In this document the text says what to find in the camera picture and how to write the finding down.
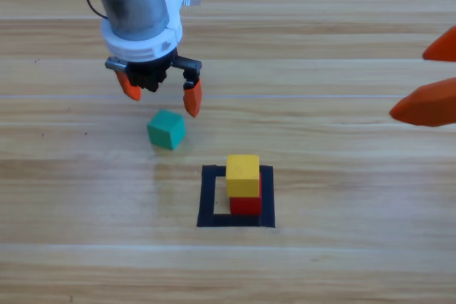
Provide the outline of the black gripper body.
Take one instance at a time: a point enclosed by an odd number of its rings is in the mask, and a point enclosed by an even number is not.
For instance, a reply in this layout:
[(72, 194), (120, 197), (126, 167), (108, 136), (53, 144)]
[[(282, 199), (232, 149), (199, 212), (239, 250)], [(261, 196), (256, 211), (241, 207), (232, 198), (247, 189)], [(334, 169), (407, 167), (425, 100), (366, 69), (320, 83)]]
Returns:
[(155, 92), (159, 84), (167, 77), (167, 70), (171, 67), (183, 70), (185, 83), (184, 90), (191, 90), (200, 80), (202, 62), (180, 56), (177, 50), (172, 50), (166, 56), (147, 62), (127, 62), (118, 57), (109, 57), (105, 67), (126, 74), (131, 86), (139, 86)]

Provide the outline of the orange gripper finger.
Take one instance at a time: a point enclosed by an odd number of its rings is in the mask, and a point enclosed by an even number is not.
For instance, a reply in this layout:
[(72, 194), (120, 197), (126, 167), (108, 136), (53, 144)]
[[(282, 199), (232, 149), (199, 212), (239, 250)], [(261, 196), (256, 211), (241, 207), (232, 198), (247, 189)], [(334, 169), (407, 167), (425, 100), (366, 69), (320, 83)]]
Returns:
[(123, 92), (132, 100), (140, 101), (141, 87), (132, 85), (126, 73), (116, 71), (115, 74), (117, 75), (118, 82)]
[(194, 70), (185, 70), (183, 76), (185, 78), (183, 85), (185, 109), (192, 117), (197, 117), (202, 102), (200, 74)]
[(456, 28), (452, 26), (425, 49), (423, 59), (428, 61), (455, 62), (455, 44)]
[(420, 86), (389, 112), (410, 125), (440, 127), (455, 124), (455, 78)]

